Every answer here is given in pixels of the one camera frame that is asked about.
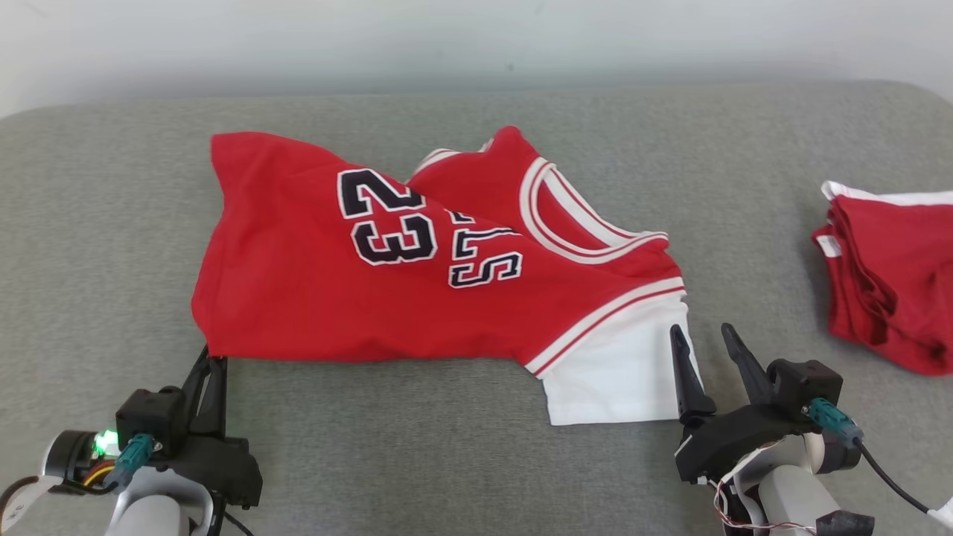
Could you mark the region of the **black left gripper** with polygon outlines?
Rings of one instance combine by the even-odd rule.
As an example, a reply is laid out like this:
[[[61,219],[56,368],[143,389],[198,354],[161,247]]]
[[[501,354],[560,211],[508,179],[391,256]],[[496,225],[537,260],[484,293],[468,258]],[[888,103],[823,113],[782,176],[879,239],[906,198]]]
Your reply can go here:
[[[190,427],[195,418],[196,435],[187,435],[176,454],[161,454],[153,467],[200,485],[217,510],[249,510],[260,505],[264,482],[249,442],[221,438],[227,421],[227,374],[225,357],[210,357],[204,346],[182,386],[186,424]]]

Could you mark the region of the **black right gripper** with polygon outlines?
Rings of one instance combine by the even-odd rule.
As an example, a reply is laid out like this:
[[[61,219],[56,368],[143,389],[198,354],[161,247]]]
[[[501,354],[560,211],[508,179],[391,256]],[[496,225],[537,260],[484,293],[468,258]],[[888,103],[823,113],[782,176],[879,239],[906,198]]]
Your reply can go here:
[[[817,424],[809,418],[793,417],[769,404],[773,384],[735,327],[722,323],[721,335],[752,405],[715,416],[717,405],[704,391],[687,336],[680,325],[672,325],[669,330],[678,421],[684,425],[675,462],[678,478],[688,484],[695,484],[701,477],[724,477],[741,458],[769,442],[817,432]]]

